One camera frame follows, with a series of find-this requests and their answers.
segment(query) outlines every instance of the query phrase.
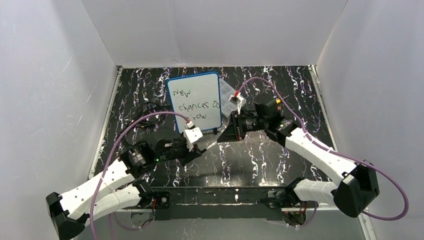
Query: red wire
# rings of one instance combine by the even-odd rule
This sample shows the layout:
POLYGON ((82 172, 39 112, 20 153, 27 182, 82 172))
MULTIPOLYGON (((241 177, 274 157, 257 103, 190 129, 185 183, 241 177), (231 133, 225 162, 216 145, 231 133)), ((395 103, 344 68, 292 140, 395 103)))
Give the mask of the red wire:
POLYGON ((306 212, 306 209, 308 208, 308 203, 305 204, 305 210, 303 210, 303 214, 306 212))
POLYGON ((155 210, 155 207, 156 207, 156 199, 154 200, 153 207, 151 209, 155 210))
POLYGON ((302 202, 301 204, 300 204, 300 209, 299 209, 299 211, 297 212, 297 214, 300 214, 301 212, 302 212, 302 209, 304 208, 304 203, 302 202))

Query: white connector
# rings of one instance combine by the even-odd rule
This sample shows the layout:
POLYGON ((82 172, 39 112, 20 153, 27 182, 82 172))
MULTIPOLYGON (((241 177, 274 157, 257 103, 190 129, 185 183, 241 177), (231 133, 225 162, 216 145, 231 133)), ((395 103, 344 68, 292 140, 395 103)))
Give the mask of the white connector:
POLYGON ((202 131, 199 127, 193 129, 186 129, 183 133, 184 138, 187 140, 187 148, 189 151, 194 149, 194 145, 203 137, 202 131))
POLYGON ((188 129, 191 129, 195 126, 195 124, 191 120, 189 122, 186 122, 185 124, 187 125, 188 129))

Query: white plastic casing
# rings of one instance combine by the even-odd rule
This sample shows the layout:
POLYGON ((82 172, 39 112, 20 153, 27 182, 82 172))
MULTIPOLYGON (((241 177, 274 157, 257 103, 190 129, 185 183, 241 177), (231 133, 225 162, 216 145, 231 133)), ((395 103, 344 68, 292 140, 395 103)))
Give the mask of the white plastic casing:
POLYGON ((331 191, 337 189, 332 181, 311 181, 303 179, 294 188, 294 192, 301 201, 316 201, 334 206, 334 197, 331 191))
POLYGON ((195 127, 193 129, 184 130, 183 136, 187 140, 188 150, 191 151, 194 148, 194 144, 197 144, 203 137, 203 134, 199 127, 195 127))
MULTIPOLYGON (((107 172, 104 175, 103 182, 96 197, 97 202, 120 186, 135 180, 131 174, 125 173, 126 170, 127 166, 122 161, 118 160, 115 160, 107 168, 107 172)), ((62 199, 60 200, 60 204, 64 211, 69 211, 69 218, 77 220, 87 209, 90 209, 93 195, 101 176, 102 173, 100 172, 80 186, 61 194, 62 199)))
MULTIPOLYGON (((119 209, 138 205, 142 199, 139 194, 139 190, 133 184, 124 189, 109 193, 96 202, 94 206, 93 220, 97 220, 103 216, 116 212, 119 209)), ((89 224, 90 220, 87 219, 85 226, 88 226, 89 224)))
MULTIPOLYGON (((329 148, 313 136, 312 140, 329 148)), ((352 161, 333 155, 315 146, 307 139, 301 128, 296 128, 291 132, 290 137, 285 138, 285 147, 295 151, 322 170, 336 186, 339 186, 340 182, 344 179, 342 176, 344 172, 350 173, 356 167, 352 161)))

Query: whiteboard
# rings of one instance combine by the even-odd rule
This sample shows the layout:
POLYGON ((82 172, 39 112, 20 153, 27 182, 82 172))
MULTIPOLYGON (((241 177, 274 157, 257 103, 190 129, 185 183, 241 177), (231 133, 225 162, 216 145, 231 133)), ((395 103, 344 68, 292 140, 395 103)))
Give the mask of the whiteboard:
MULTIPOLYGON (((188 117, 200 130, 211 130, 222 126, 220 76, 207 72, 171 78, 166 88, 172 110, 188 117)), ((187 129, 186 121, 175 117, 179 133, 187 129)))

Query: black bracket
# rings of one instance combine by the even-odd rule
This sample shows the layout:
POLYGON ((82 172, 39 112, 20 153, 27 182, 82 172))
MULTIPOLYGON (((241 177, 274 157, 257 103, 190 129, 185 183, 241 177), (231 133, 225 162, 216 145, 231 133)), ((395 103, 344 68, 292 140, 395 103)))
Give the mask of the black bracket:
POLYGON ((171 194, 169 191, 153 191, 152 187, 146 182, 146 180, 139 177, 134 181, 134 186, 140 192, 141 197, 139 206, 146 206, 151 203, 151 198, 156 200, 156 209, 168 209, 171 203, 171 194))
POLYGON ((122 161, 128 168, 125 171, 126 174, 131 174, 137 179, 155 169, 156 163, 151 152, 149 143, 146 140, 141 140, 136 147, 130 148, 119 155, 118 161, 122 161))
POLYGON ((56 233, 60 240, 69 240, 83 232, 85 223, 89 219, 89 214, 83 214, 77 220, 69 218, 69 211, 63 210, 60 200, 62 197, 57 192, 49 194, 45 201, 47 202, 48 214, 53 222, 56 233))
POLYGON ((374 169, 358 163, 343 176, 334 193, 334 203, 344 214, 356 218, 380 194, 377 174, 374 169))
POLYGON ((268 191, 267 197, 261 198, 260 202, 264 203, 267 207, 271 209, 291 208, 295 206, 301 201, 296 195, 294 189, 296 185, 304 179, 304 177, 298 177, 284 189, 268 191))
POLYGON ((202 154, 204 154, 205 152, 206 152, 206 149, 200 150, 198 145, 195 144, 193 151, 190 151, 188 155, 186 155, 185 157, 179 158, 179 162, 184 167, 185 165, 187 165, 194 159, 201 157, 202 154))

